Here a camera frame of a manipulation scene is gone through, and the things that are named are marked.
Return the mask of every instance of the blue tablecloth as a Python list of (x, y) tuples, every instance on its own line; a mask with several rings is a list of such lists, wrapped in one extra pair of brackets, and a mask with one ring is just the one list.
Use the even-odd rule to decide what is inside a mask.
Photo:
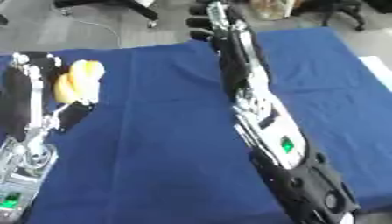
[[(392, 204), (392, 94), (328, 29), (259, 40), (273, 92), (362, 206)], [(208, 45), (56, 54), (99, 60), (107, 74), (96, 110), (52, 137), (59, 162), (30, 224), (291, 223), (232, 127)]]

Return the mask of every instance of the chair wheel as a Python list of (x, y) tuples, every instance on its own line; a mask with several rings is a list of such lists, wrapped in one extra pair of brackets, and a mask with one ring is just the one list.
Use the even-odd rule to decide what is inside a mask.
[(365, 28), (363, 28), (363, 25), (359, 25), (359, 26), (355, 27), (355, 30), (357, 32), (363, 32), (365, 30)]
[(59, 11), (61, 12), (61, 15), (65, 16), (65, 17), (69, 17), (72, 15), (72, 12), (69, 9), (61, 9)]
[(0, 25), (7, 25), (8, 24), (8, 19), (0, 14)]
[(147, 27), (148, 27), (149, 29), (152, 29), (152, 28), (157, 27), (157, 25), (158, 25), (158, 21), (157, 21), (157, 20), (151, 20), (151, 21), (149, 21), (149, 23), (147, 24)]

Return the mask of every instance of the robotic arm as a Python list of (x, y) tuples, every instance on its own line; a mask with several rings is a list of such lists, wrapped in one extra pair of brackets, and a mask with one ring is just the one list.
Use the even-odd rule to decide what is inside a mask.
[[(58, 158), (56, 148), (45, 143), (51, 130), (66, 132), (97, 103), (97, 97), (86, 94), (69, 97), (72, 93), (60, 82), (68, 80), (67, 71), (49, 53), (21, 52), (12, 55), (3, 74), (0, 127), (7, 136), (0, 148), (0, 223), (18, 221), (39, 193)], [(53, 97), (67, 103), (50, 112)]]
[(339, 174), (269, 90), (270, 73), (256, 35), (224, 0), (198, 1), (187, 20), (194, 39), (211, 43), (233, 103), (235, 129), (250, 161), (284, 211), (298, 224), (353, 224), (359, 210)]

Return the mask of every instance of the office chair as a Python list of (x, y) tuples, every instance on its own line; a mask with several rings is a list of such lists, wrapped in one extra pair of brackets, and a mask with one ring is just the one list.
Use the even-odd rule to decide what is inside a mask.
[(329, 19), (335, 12), (343, 12), (358, 22), (358, 25), (355, 26), (357, 32), (364, 30), (365, 20), (360, 14), (360, 0), (310, 0), (301, 3), (298, 8), (293, 10), (291, 15), (299, 16), (307, 11), (324, 13), (322, 21), (323, 26), (328, 26)]
[(0, 14), (0, 25), (7, 25), (7, 24), (8, 24), (7, 17), (5, 17), (2, 14)]
[(69, 15), (69, 11), (67, 8), (83, 5), (83, 4), (95, 4), (95, 3), (104, 3), (104, 4), (115, 4), (115, 5), (122, 5), (128, 7), (139, 14), (145, 16), (149, 19), (148, 27), (153, 28), (157, 26), (159, 16), (154, 11), (145, 7), (144, 5), (140, 4), (136, 0), (54, 0), (54, 6), (58, 9), (62, 9), (63, 15)]

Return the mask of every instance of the white paper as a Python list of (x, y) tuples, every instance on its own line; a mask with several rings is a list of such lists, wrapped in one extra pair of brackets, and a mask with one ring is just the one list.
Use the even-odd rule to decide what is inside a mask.
[(145, 7), (150, 7), (150, 5), (152, 5), (155, 0), (136, 0), (138, 3), (144, 5)]
[(392, 92), (392, 71), (376, 56), (360, 57), (363, 64), (373, 73), (375, 78)]

